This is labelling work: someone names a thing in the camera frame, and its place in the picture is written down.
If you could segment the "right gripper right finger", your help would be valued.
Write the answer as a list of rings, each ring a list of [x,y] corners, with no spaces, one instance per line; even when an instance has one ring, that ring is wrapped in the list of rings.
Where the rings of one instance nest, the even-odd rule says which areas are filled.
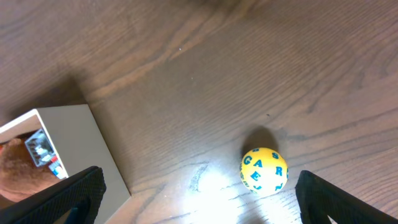
[[[397,219],[370,206],[308,170],[300,172],[295,193],[303,224],[397,223]]]

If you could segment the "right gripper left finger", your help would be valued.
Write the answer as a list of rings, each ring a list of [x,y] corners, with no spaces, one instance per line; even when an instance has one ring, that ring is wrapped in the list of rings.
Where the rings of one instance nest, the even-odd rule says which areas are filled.
[[[1,210],[1,223],[95,222],[106,191],[103,170],[91,166],[29,198]]]

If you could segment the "red toy fire truck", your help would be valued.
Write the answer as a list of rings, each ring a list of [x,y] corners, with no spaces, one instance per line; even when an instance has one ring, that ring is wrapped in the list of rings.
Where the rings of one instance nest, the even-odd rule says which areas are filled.
[[[25,146],[36,167],[48,167],[58,179],[67,178],[57,154],[43,129],[38,129],[25,141]]]

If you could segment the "brown plush toy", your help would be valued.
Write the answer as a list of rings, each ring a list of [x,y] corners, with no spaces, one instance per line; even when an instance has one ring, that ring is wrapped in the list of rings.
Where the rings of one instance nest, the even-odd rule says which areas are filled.
[[[14,138],[1,145],[1,195],[20,202],[57,183],[48,167],[37,167],[22,139]]]

